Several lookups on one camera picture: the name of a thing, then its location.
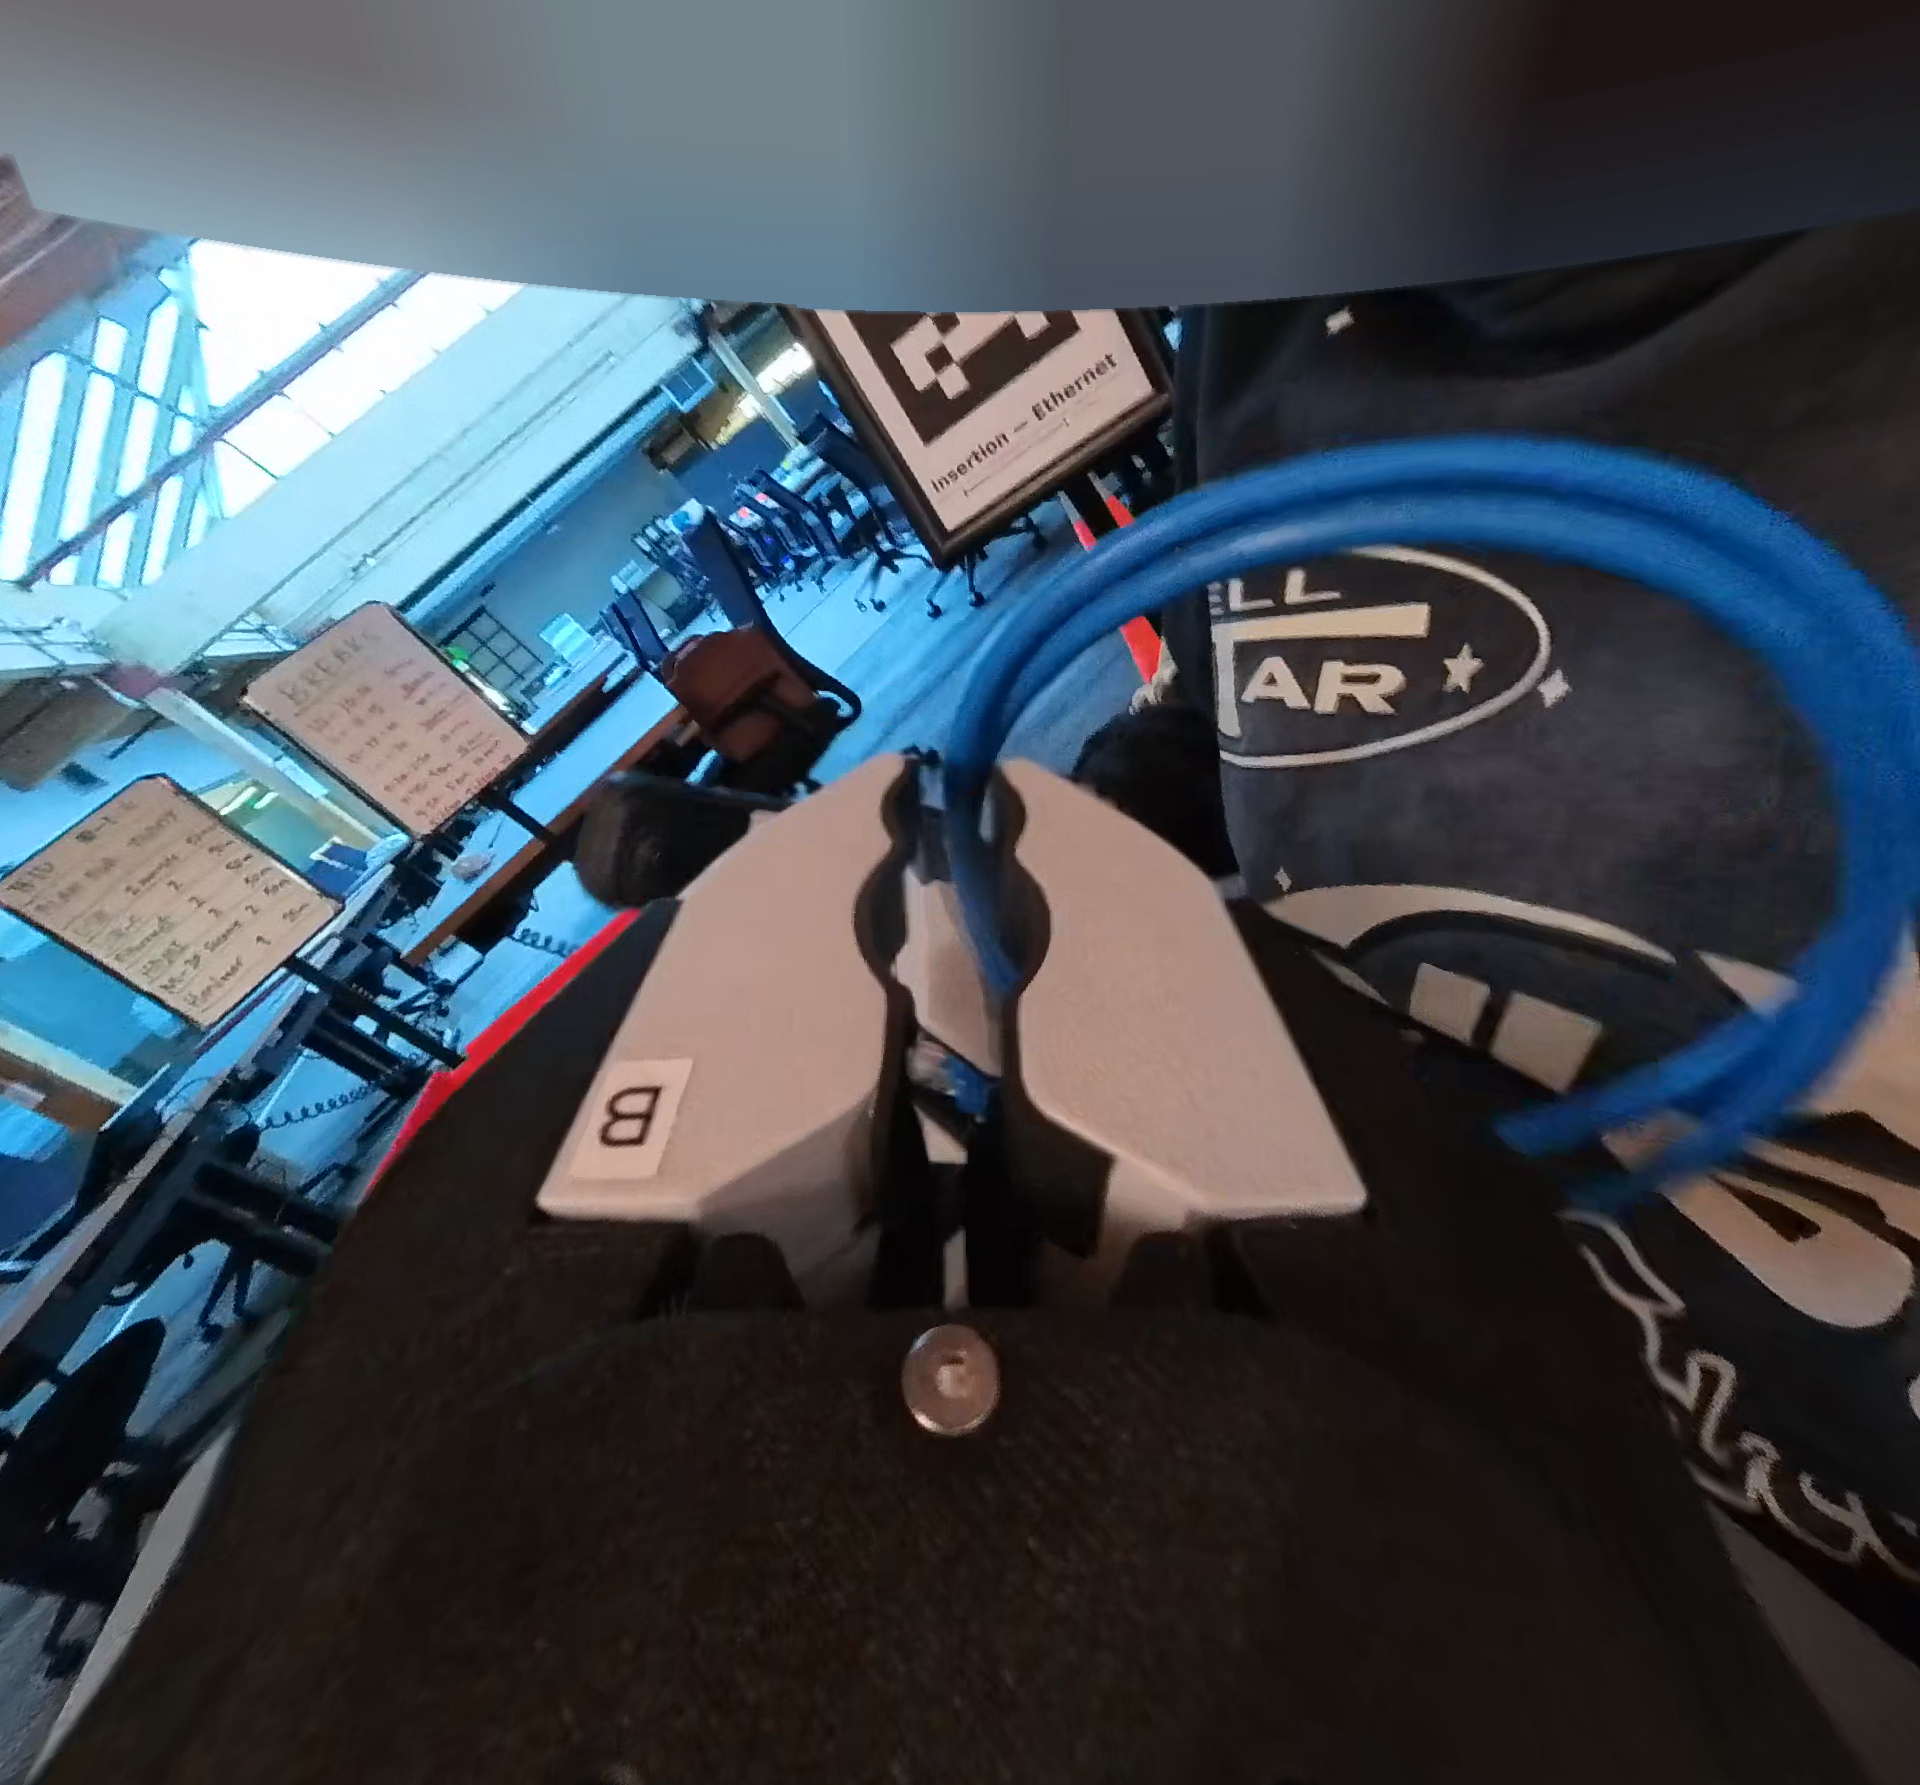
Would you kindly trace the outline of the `brown leather chair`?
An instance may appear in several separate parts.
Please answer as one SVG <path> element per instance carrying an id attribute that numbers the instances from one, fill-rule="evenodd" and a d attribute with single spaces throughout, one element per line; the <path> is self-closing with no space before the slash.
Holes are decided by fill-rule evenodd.
<path id="1" fill-rule="evenodd" d="M 761 625 L 672 649 L 661 680 L 718 758 L 718 785 L 748 797 L 815 790 L 829 746 L 861 717 L 858 693 Z"/>

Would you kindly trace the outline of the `group of black office chairs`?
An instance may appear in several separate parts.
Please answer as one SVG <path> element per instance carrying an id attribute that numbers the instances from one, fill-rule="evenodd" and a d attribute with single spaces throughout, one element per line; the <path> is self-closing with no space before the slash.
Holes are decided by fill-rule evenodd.
<path id="1" fill-rule="evenodd" d="M 979 609 L 990 598 L 983 555 L 937 569 L 885 483 L 861 487 L 807 445 L 790 449 L 755 425 L 739 442 L 712 447 L 663 401 L 642 407 L 637 426 L 639 478 L 666 481 L 675 503 L 632 535 L 637 555 L 614 580 L 661 613 L 668 631 L 718 611 L 718 588 L 670 525 L 683 503 L 710 511 L 768 603 L 847 591 L 861 616 L 919 598 L 925 619 L 939 622 L 957 605 Z"/>

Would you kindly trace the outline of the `orange traffic cone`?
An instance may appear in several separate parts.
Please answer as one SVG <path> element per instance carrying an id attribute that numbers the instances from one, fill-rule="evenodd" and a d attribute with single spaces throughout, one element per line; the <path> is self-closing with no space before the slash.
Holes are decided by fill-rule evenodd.
<path id="1" fill-rule="evenodd" d="M 1063 487 L 1069 525 L 1082 549 L 1096 549 L 1120 528 L 1137 525 L 1142 512 L 1126 496 L 1096 474 L 1082 474 Z M 1118 636 L 1137 668 L 1135 703 L 1154 703 L 1167 693 L 1174 668 L 1167 662 L 1158 617 L 1123 622 Z"/>

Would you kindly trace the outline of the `wooden office desk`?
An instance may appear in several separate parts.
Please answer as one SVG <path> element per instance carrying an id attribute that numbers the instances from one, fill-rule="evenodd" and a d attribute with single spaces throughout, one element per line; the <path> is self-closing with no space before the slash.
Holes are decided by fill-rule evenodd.
<path id="1" fill-rule="evenodd" d="M 427 964 L 449 946 L 472 946 L 475 935 L 503 932 L 570 862 L 598 785 L 692 738 L 678 701 L 650 673 L 629 675 L 588 725 L 521 778 L 507 812 L 479 808 L 460 852 L 435 857 L 430 900 L 387 926 L 384 940 L 403 960 Z"/>

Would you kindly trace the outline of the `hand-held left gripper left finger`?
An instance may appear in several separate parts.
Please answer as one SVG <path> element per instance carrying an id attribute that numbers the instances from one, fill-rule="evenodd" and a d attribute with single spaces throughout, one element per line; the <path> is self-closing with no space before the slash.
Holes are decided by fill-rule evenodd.
<path id="1" fill-rule="evenodd" d="M 919 767 L 880 755 L 693 880 L 590 1076 L 536 1206 L 555 1221 L 774 1242 L 860 1284 L 919 1137 L 896 978 Z"/>

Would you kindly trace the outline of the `framed square marker sign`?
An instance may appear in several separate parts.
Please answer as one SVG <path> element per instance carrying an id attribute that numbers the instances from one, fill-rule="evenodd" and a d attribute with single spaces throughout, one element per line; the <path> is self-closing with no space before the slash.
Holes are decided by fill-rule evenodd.
<path id="1" fill-rule="evenodd" d="M 804 445 L 941 569 L 1156 426 L 1173 354 L 1143 308 L 778 308 L 836 405 Z"/>

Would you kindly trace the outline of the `whiteboard with red underlines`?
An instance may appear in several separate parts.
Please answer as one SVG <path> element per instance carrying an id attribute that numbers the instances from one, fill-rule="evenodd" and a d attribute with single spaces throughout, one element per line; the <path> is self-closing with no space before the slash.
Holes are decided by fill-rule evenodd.
<path id="1" fill-rule="evenodd" d="M 382 603 L 260 673 L 243 709 L 412 839 L 440 834 L 531 751 L 514 719 Z"/>

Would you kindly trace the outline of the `red plastic bin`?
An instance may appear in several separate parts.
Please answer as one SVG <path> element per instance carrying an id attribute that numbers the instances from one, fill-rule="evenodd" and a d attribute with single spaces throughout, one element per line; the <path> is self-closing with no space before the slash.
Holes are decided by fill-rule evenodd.
<path id="1" fill-rule="evenodd" d="M 592 969 L 603 952 L 613 949 L 639 919 L 639 911 L 629 910 L 613 917 L 610 924 L 592 935 L 577 950 L 562 956 L 558 967 L 538 983 L 533 983 L 516 1004 L 509 1005 L 479 1037 L 467 1046 L 463 1062 L 449 1070 L 435 1071 L 419 1096 L 408 1109 L 399 1124 L 394 1140 L 378 1161 L 371 1190 L 378 1186 L 394 1164 L 405 1157 L 419 1130 L 459 1092 L 479 1070 L 490 1063 L 507 1046 L 510 1046 L 545 1008 L 558 1000 L 570 986 Z"/>

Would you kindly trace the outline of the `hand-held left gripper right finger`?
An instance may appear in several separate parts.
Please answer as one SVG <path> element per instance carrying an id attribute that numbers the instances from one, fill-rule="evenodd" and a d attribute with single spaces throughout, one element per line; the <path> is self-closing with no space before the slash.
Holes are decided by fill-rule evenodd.
<path id="1" fill-rule="evenodd" d="M 991 788 L 1002 1147 L 1047 1258 L 1118 1280 L 1140 1242 L 1350 1221 L 1370 1194 L 1214 882 L 1029 762 Z"/>

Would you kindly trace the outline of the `whiteboard with green underlines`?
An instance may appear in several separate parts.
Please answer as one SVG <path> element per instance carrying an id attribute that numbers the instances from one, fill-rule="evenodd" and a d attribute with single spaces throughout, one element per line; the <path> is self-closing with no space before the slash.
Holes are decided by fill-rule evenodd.
<path id="1" fill-rule="evenodd" d="M 339 914 L 167 775 L 131 781 L 10 869 L 3 908 L 195 1031 L 244 1005 Z"/>

